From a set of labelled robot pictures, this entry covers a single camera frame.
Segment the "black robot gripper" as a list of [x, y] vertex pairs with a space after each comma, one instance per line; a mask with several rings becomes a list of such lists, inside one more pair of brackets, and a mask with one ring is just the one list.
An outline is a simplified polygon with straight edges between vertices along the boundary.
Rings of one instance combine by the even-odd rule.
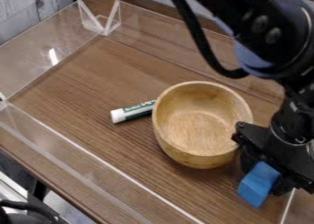
[[245, 174], [258, 162], [266, 162], [281, 173], [272, 195], [284, 196], [294, 188], [314, 195], [313, 109], [281, 109], [269, 127], [238, 121], [232, 139], [240, 145]]

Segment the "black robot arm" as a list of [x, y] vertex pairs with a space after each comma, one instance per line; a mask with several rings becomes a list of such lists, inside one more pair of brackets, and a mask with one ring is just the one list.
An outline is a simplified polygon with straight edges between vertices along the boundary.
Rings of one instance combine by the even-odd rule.
[[240, 121], [232, 139], [248, 176], [261, 162], [277, 172], [269, 193], [314, 194], [314, 9], [302, 0], [197, 0], [234, 38], [240, 67], [226, 68], [187, 0], [173, 0], [206, 62], [222, 76], [256, 76], [284, 88], [266, 127]]

